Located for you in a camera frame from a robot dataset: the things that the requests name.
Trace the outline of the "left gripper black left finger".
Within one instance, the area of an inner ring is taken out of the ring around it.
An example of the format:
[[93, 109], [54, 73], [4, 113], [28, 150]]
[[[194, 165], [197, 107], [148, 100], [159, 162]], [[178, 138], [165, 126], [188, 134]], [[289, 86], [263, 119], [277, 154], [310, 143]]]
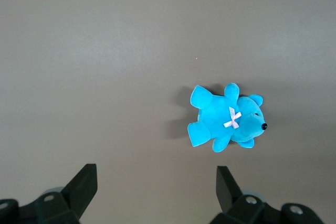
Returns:
[[30, 204], [1, 199], [1, 223], [79, 223], [97, 189], [97, 165], [86, 164], [65, 187], [50, 189]]

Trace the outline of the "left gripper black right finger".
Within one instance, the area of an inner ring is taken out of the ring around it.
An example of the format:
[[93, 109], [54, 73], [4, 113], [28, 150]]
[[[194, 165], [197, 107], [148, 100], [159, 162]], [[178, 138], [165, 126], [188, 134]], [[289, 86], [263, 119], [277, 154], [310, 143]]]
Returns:
[[216, 195], [222, 212], [211, 223], [322, 223], [305, 205], [286, 203], [277, 210], [257, 196], [244, 194], [226, 166], [217, 167]]

